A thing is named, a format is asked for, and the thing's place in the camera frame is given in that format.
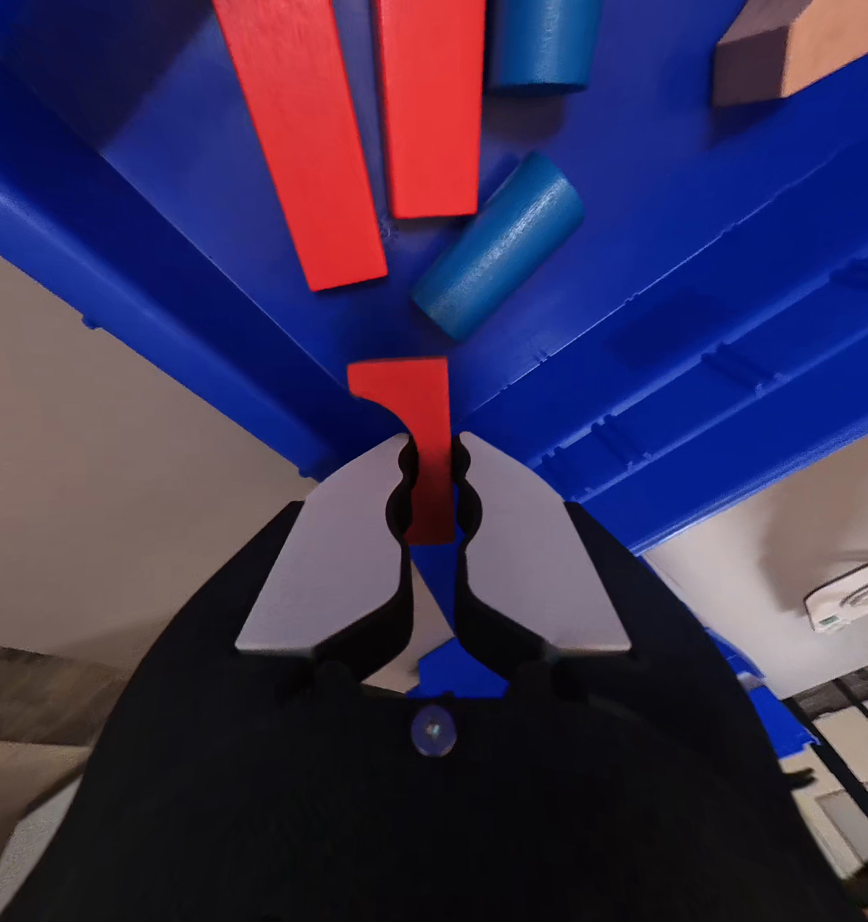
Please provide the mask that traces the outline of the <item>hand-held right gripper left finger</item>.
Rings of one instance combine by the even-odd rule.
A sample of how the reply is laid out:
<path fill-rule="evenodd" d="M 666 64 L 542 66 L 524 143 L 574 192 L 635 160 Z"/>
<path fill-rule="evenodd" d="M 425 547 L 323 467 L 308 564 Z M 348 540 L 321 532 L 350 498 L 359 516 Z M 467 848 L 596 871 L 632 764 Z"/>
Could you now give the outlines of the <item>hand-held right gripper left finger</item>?
<path fill-rule="evenodd" d="M 309 494 L 235 640 L 239 653 L 337 662 L 363 681 L 405 651 L 415 622 L 405 531 L 416 460 L 399 433 Z"/>

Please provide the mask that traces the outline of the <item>red plank block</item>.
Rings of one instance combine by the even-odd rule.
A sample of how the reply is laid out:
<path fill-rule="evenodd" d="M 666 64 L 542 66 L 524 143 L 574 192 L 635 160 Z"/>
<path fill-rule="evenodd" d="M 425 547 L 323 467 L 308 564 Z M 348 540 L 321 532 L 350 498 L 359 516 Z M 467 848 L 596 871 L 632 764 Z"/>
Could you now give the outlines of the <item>red plank block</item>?
<path fill-rule="evenodd" d="M 372 9 L 390 212 L 474 214 L 486 2 L 376 1 Z"/>
<path fill-rule="evenodd" d="M 333 3 L 212 5 L 309 289 L 386 277 Z"/>

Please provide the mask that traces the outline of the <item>brown wooden block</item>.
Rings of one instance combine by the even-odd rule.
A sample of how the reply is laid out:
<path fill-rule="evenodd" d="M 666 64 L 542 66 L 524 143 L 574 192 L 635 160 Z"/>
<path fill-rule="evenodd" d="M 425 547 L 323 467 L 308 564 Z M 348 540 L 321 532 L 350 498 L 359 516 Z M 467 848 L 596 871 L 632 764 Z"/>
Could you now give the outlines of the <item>brown wooden block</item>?
<path fill-rule="evenodd" d="M 868 54 L 868 1 L 747 1 L 715 45 L 711 106 L 789 98 Z"/>

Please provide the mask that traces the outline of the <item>blue plastic bin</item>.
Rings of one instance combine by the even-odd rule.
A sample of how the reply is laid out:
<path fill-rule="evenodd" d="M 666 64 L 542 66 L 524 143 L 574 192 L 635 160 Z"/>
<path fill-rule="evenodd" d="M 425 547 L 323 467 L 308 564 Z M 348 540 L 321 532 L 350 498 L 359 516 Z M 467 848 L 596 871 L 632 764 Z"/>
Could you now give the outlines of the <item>blue plastic bin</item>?
<path fill-rule="evenodd" d="M 311 293 L 210 2 L 0 2 L 0 255 L 323 478 L 395 421 L 349 363 L 450 356 L 454 426 L 645 551 L 868 433 L 868 55 L 711 109 L 743 2 L 604 2 L 586 91 L 487 98 L 581 227 L 452 345 L 408 292 L 460 233 L 385 206 L 370 2 L 334 2 L 390 273 Z"/>

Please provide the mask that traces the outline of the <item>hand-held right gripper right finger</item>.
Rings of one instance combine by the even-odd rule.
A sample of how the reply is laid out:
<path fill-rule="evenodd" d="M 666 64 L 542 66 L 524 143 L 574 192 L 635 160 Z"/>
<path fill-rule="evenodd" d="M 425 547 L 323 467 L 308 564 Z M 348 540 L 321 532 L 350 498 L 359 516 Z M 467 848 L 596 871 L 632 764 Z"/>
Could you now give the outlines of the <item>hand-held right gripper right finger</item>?
<path fill-rule="evenodd" d="M 631 654 L 566 501 L 472 432 L 456 437 L 453 461 L 463 532 L 454 631 L 464 651 L 503 679 L 528 663 Z"/>

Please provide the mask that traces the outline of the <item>white plastic device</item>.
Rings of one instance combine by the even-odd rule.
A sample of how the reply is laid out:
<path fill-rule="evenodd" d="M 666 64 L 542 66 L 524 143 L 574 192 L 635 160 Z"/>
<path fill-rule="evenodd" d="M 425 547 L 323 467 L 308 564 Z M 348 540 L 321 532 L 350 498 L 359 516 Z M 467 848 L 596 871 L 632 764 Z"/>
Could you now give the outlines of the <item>white plastic device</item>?
<path fill-rule="evenodd" d="M 868 617 L 868 562 L 812 590 L 804 605 L 812 630 L 822 634 Z"/>

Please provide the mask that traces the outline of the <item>red arch block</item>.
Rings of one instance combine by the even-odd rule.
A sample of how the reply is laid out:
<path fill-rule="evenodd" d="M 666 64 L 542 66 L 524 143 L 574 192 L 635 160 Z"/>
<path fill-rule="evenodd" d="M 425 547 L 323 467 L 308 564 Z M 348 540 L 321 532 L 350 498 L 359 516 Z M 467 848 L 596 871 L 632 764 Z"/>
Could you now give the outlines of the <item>red arch block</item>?
<path fill-rule="evenodd" d="M 451 543 L 455 524 L 448 359 L 432 356 L 350 363 L 348 388 L 354 397 L 393 413 L 416 445 L 417 478 L 407 542 L 411 546 Z"/>

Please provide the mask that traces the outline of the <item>blue cylinder block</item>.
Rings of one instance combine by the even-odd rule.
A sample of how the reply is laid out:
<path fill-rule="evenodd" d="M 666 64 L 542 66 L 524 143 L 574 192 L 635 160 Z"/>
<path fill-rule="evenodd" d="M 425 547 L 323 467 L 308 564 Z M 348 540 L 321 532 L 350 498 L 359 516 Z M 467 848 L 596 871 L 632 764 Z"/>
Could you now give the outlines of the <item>blue cylinder block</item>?
<path fill-rule="evenodd" d="M 602 10 L 602 1 L 489 2 L 486 91 L 519 98 L 584 91 Z"/>
<path fill-rule="evenodd" d="M 411 300 L 445 335 L 467 340 L 578 230 L 583 202 L 546 155 L 529 153 L 441 253 Z"/>

